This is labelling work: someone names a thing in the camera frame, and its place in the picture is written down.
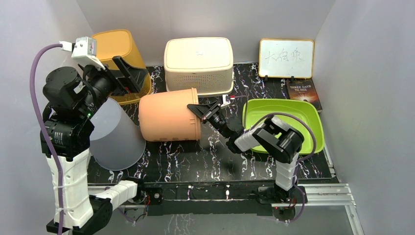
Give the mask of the orange mesh basket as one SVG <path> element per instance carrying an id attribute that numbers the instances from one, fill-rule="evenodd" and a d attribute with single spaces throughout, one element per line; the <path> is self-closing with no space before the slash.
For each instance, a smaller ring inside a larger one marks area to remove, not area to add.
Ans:
<path id="1" fill-rule="evenodd" d="M 118 67 L 112 61 L 114 56 L 121 56 L 129 65 L 144 69 L 146 65 L 140 55 L 131 32 L 127 29 L 117 29 L 104 31 L 92 35 L 97 41 L 97 58 L 102 64 L 108 65 L 109 69 L 117 70 Z M 152 91 L 151 76 L 148 73 L 143 83 L 143 87 L 139 92 L 129 93 L 122 96 L 114 96 L 111 98 L 117 101 L 121 106 L 138 103 L 140 99 L 150 94 Z"/>

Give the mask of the green plastic tray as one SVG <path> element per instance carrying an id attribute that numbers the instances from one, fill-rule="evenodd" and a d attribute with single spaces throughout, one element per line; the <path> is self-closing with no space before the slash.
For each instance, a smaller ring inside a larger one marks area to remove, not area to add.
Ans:
<path id="1" fill-rule="evenodd" d="M 324 148 L 324 134 L 323 127 L 319 113 L 315 107 L 305 101 L 291 100 L 291 99 L 250 99 L 247 105 L 244 105 L 247 114 L 243 115 L 246 119 L 244 126 L 251 127 L 261 117 L 274 112 L 286 113 L 301 119 L 313 132 L 316 139 L 315 153 L 318 153 Z M 300 131 L 304 136 L 300 154 L 308 155 L 313 149 L 312 137 L 308 130 L 300 124 L 297 120 L 291 117 L 279 115 L 278 118 L 293 126 Z"/>

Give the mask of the grey and tan bucket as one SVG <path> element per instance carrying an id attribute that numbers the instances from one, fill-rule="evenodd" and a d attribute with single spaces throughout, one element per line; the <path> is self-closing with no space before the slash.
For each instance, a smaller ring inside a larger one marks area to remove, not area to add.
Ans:
<path id="1" fill-rule="evenodd" d="M 90 151 L 101 167 L 121 171 L 142 158 L 146 140 L 114 99 L 108 98 L 91 121 L 94 130 L 90 136 Z"/>

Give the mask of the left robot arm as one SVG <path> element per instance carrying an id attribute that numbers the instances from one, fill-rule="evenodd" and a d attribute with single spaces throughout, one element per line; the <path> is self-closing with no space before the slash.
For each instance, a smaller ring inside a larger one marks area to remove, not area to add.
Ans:
<path id="1" fill-rule="evenodd" d="M 111 95 L 140 90 L 148 75 L 120 56 L 108 67 L 84 65 L 79 74 L 73 67 L 60 67 L 46 77 L 43 94 L 48 100 L 41 123 L 42 152 L 51 169 L 56 215 L 47 231 L 72 230 L 75 235 L 93 235 L 110 221 L 113 211 L 128 200 L 135 204 L 146 198 L 139 179 L 127 178 L 102 193 L 88 191 L 88 158 L 92 117 Z"/>

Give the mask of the cream perforated basket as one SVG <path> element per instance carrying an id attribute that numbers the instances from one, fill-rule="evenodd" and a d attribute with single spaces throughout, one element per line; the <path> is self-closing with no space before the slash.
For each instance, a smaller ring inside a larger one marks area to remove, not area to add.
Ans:
<path id="1" fill-rule="evenodd" d="M 163 66 L 169 92 L 195 88 L 213 97 L 233 90 L 233 51 L 224 37 L 172 39 L 166 43 Z"/>

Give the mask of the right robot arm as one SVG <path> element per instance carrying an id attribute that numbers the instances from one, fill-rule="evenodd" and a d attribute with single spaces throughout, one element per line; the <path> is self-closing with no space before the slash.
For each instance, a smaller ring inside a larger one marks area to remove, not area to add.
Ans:
<path id="1" fill-rule="evenodd" d="M 228 149 L 235 154 L 262 146 L 277 162 L 274 188 L 266 196 L 256 192 L 262 200 L 287 203 L 295 196 L 296 167 L 304 142 L 303 134 L 280 119 L 281 112 L 262 117 L 251 128 L 245 129 L 241 120 L 225 118 L 218 102 L 209 104 L 188 104 L 187 108 L 202 123 L 210 123 L 225 139 Z"/>

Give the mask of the orange paper bucket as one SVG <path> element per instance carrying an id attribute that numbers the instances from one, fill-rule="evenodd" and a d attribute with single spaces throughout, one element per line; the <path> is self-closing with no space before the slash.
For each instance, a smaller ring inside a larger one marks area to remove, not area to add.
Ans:
<path id="1" fill-rule="evenodd" d="M 154 93 L 140 99 L 138 119 L 146 141 L 197 141 L 201 122 L 187 107 L 198 104 L 195 88 Z"/>

